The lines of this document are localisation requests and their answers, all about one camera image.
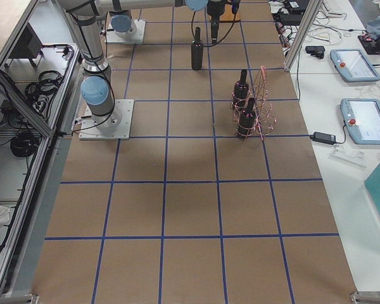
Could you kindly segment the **dark wine bottle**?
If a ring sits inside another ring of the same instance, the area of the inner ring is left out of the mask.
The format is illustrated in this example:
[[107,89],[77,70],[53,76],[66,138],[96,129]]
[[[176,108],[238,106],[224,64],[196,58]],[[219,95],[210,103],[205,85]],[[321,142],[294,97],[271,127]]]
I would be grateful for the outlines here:
[[246,107],[239,115],[239,120],[237,122],[238,138],[246,139],[255,131],[255,124],[257,119],[255,103],[255,98],[250,98],[246,104]]
[[232,107],[243,108],[246,99],[249,94],[249,84],[246,81],[248,71],[246,69],[241,70],[240,79],[234,84],[234,90],[232,93]]
[[194,40],[191,43],[191,67],[193,70],[201,70],[203,64],[204,44],[201,40],[201,29],[196,27]]

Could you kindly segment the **wooden tray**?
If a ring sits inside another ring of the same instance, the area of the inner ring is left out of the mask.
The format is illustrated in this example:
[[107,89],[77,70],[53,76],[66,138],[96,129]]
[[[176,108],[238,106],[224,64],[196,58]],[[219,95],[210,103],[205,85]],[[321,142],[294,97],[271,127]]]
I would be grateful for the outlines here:
[[238,11],[240,7],[239,0],[225,0],[222,1],[223,8],[222,14],[220,15],[220,22],[238,22],[240,17],[238,16]]

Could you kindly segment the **far teach pendant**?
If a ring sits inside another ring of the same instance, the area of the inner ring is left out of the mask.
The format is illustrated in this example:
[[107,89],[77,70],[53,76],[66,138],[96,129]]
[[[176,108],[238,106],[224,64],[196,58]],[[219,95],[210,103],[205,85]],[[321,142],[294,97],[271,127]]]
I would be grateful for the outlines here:
[[380,80],[380,75],[361,49],[332,49],[330,59],[346,82]]

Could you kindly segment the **teach pendant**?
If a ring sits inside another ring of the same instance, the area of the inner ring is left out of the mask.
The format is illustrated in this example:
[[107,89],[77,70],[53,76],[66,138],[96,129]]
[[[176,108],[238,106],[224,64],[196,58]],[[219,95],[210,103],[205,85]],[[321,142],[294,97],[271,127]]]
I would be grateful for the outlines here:
[[380,102],[378,99],[344,98],[341,100],[340,109],[353,142],[380,145]]
[[346,82],[380,80],[380,75],[361,49],[332,49],[330,59]]

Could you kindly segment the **black power adapter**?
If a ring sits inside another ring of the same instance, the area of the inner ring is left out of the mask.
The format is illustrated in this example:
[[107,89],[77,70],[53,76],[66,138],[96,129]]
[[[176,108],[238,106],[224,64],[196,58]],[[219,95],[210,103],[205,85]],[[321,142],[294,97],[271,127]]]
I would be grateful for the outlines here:
[[314,142],[324,143],[328,145],[336,144],[336,136],[323,132],[314,132],[310,135],[310,139]]

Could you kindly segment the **near teach pendant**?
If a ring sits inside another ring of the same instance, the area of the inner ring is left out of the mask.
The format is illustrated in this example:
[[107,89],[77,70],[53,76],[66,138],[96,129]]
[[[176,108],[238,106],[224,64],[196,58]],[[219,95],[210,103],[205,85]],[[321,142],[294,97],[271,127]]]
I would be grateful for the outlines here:
[[341,100],[340,109],[353,142],[380,145],[380,102],[378,99],[344,98]]

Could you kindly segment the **aluminium frame post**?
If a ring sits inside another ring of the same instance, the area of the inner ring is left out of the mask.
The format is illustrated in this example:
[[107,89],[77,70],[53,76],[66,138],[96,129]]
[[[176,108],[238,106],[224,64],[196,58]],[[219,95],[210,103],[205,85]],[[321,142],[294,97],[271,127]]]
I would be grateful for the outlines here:
[[297,59],[305,37],[308,34],[308,30],[312,26],[317,13],[319,12],[322,0],[311,0],[307,6],[307,9],[303,15],[300,26],[294,38],[294,41],[289,49],[288,55],[284,61],[284,71],[289,72],[293,63]]

